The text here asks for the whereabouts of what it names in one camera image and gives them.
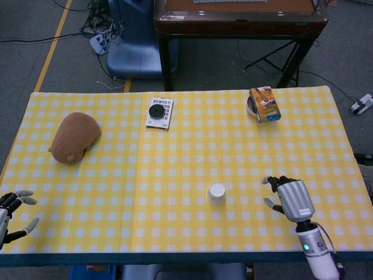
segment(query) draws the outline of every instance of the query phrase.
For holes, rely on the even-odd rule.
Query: stuffed animal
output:
[[[49,151],[58,162],[76,163],[100,135],[100,127],[91,116],[75,112],[61,122]]]

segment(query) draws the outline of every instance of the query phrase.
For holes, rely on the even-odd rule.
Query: roll of tape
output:
[[[252,102],[251,102],[251,97],[247,98],[246,101],[246,111],[249,115],[253,116],[256,118],[256,114],[254,113],[254,108],[252,107]]]

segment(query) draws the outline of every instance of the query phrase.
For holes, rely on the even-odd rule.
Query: gray carpet floor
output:
[[[66,0],[59,0],[64,5]],[[72,7],[83,9],[88,0],[73,0]],[[52,0],[1,0],[0,40],[41,39],[54,36],[63,9]],[[312,71],[332,81],[348,95],[360,98],[371,93],[373,69],[373,5],[340,0],[337,8],[328,8],[330,21],[304,60],[301,70]],[[68,12],[62,34],[75,33],[84,24],[86,12]],[[277,41],[240,40],[244,60],[253,61],[280,46]],[[19,128],[27,101],[37,83],[51,43],[0,44],[0,169],[3,167]],[[237,40],[184,40],[181,42],[180,71],[175,79],[177,90],[248,89],[275,86],[280,75],[266,64],[246,72],[247,62],[238,55]],[[272,60],[286,59],[284,50]],[[319,77],[300,76],[300,86],[329,85],[354,152],[373,153],[369,129],[373,109],[361,116],[347,112],[351,101],[341,91]],[[114,92],[97,81],[118,86],[101,70],[88,39],[82,36],[58,42],[41,87],[43,92]],[[133,80],[131,91],[163,90],[159,80]],[[373,279],[373,262],[345,262],[346,279]],[[306,262],[268,263],[256,266],[257,279],[313,279]],[[0,268],[2,280],[68,279],[69,267]]]

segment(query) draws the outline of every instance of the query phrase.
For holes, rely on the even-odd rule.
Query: paper cup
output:
[[[207,189],[206,196],[211,203],[220,204],[226,199],[226,188],[221,182],[214,182]]]

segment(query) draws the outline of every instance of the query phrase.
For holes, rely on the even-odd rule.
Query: yellow floor line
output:
[[[56,31],[56,34],[55,34],[54,37],[58,37],[58,36],[61,35],[62,28],[64,26],[66,17],[67,17],[68,12],[69,12],[69,10],[67,10],[67,9],[70,8],[71,2],[72,2],[72,0],[68,0],[68,2],[66,3],[66,6],[65,6],[66,9],[64,9],[64,12],[62,14],[61,20],[59,21],[59,25],[57,27],[57,31]],[[41,88],[41,85],[43,84],[43,80],[44,80],[45,74],[47,73],[49,64],[51,63],[52,56],[53,56],[54,50],[56,49],[57,42],[58,42],[58,40],[55,40],[55,41],[52,42],[51,48],[49,49],[49,53],[47,55],[47,59],[44,62],[44,66],[41,70],[39,79],[37,80],[37,83],[36,83],[36,86],[35,86],[35,89],[34,89],[35,92],[38,92]]]
[[[126,86],[124,87],[124,92],[129,92],[130,88],[131,88],[131,78],[128,78],[126,80]]]

